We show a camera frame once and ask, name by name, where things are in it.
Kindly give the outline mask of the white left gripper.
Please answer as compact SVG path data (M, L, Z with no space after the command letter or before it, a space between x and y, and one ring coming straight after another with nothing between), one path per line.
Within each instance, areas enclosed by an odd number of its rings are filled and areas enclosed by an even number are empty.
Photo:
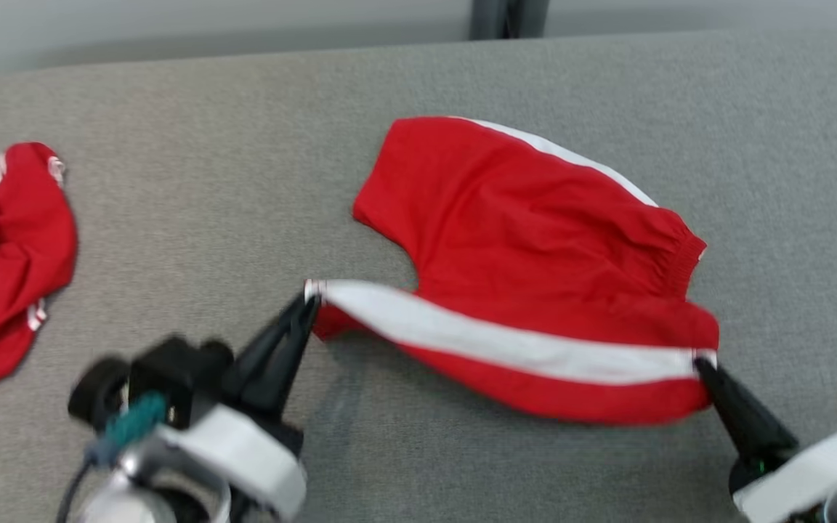
M238 355L223 389L259 413L282 416L320 307L319 298L296 295ZM132 479L172 470L215 491L213 522L232 520L235 491L280 522L293 521L307 495L299 458L245 414L222 405L188 429L158 425L127 448L119 466Z

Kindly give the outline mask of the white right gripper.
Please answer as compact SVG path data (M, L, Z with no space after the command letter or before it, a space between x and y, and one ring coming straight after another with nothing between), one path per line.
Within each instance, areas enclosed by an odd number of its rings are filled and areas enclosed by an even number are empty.
M695 361L695 371L742 461L798 449L799 440L729 372L710 360ZM741 487L732 500L750 522L837 522L837 433Z

